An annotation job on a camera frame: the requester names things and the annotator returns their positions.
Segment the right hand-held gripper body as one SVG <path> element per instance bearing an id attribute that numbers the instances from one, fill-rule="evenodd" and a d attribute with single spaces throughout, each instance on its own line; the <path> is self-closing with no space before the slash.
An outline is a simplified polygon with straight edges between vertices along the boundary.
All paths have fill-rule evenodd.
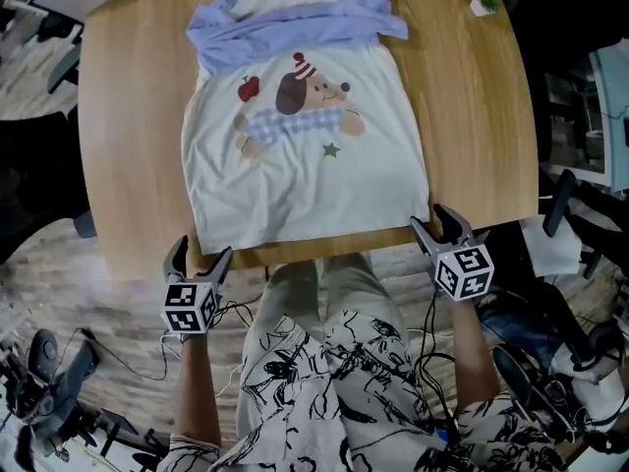
<path id="1" fill-rule="evenodd" d="M 426 252 L 431 269 L 429 274 L 438 291 L 455 302 L 488 293 L 494 264 L 486 245 L 473 232 L 464 233 L 454 243 L 443 243 L 427 236 Z"/>

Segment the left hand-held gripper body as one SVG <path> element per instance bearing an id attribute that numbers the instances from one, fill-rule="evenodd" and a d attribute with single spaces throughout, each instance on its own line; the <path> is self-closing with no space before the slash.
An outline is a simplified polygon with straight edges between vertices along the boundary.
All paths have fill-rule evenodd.
<path id="1" fill-rule="evenodd" d="M 166 282 L 163 320 L 171 333 L 204 334 L 214 327 L 220 302 L 216 281 L 171 274 Z"/>

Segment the white blue raglan t-shirt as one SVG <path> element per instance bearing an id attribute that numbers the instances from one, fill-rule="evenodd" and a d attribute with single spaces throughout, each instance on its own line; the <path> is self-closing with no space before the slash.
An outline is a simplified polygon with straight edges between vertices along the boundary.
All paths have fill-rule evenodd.
<path id="1" fill-rule="evenodd" d="M 420 132 L 383 36 L 390 0 L 214 0 L 182 165 L 200 248 L 249 249 L 429 218 Z"/>

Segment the person's right forearm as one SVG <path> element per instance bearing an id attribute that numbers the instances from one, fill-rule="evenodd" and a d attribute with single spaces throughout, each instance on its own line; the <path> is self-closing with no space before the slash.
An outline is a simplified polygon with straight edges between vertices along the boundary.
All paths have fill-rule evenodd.
<path id="1" fill-rule="evenodd" d="M 458 408 L 465 409 L 494 399 L 500 384 L 474 304 L 455 302 L 450 316 Z"/>

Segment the person's left forearm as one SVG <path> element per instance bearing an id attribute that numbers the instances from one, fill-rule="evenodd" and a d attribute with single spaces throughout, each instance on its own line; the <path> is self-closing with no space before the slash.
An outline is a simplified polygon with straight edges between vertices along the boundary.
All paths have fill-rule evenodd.
<path id="1" fill-rule="evenodd" d="M 222 447 L 206 335 L 184 339 L 178 384 L 175 433 Z"/>

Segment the person's black-and-white patterned shirt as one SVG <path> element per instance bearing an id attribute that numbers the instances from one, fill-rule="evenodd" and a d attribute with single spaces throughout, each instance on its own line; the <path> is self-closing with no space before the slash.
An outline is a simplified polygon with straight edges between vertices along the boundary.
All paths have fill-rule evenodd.
<path id="1" fill-rule="evenodd" d="M 540 427 L 510 396 L 476 402 L 447 442 L 400 333 L 353 311 L 323 340 L 289 318 L 246 357 L 241 439 L 228 451 L 173 436 L 158 472 L 562 472 Z"/>

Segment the white cloth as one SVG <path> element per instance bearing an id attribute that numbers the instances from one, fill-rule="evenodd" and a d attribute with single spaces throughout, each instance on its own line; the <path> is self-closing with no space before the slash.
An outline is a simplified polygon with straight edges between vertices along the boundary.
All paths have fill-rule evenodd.
<path id="1" fill-rule="evenodd" d="M 578 273 L 583 248 L 581 239 L 564 217 L 553 236 L 543 230 L 543 220 L 538 214 L 520 221 L 535 276 Z"/>

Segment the person's beige trousers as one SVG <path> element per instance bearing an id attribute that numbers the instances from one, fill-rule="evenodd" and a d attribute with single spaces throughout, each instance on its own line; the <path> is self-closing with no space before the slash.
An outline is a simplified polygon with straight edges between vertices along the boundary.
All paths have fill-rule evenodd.
<path id="1" fill-rule="evenodd" d="M 342 311 L 383 321 L 407 336 L 402 315 L 372 270 L 369 255 L 355 253 L 322 261 L 283 265 L 262 292 L 246 341 L 256 343 L 275 331 L 288 317 L 318 341 Z"/>

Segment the light blue desk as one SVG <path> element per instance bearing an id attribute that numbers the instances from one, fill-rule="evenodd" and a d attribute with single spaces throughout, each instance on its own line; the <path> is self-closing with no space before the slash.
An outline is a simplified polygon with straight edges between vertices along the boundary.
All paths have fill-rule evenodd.
<path id="1" fill-rule="evenodd" d="M 629 58 L 619 44 L 592 53 L 605 140 L 605 175 L 614 192 L 629 189 Z"/>

